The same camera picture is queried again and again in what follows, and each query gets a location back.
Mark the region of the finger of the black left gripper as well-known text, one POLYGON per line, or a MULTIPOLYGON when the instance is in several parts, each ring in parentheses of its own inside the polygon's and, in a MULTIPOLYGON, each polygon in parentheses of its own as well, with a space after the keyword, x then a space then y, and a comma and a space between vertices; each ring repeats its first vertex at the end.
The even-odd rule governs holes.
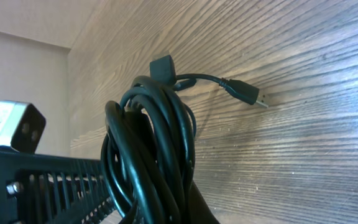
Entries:
POLYGON ((100 223, 113 211, 98 160, 0 152, 0 223, 100 223))

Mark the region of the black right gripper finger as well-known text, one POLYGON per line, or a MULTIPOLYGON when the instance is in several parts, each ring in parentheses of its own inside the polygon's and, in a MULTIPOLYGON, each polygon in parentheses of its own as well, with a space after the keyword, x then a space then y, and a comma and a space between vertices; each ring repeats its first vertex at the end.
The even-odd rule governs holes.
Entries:
POLYGON ((191 224, 219 224, 194 182, 189 190, 188 213, 191 224))

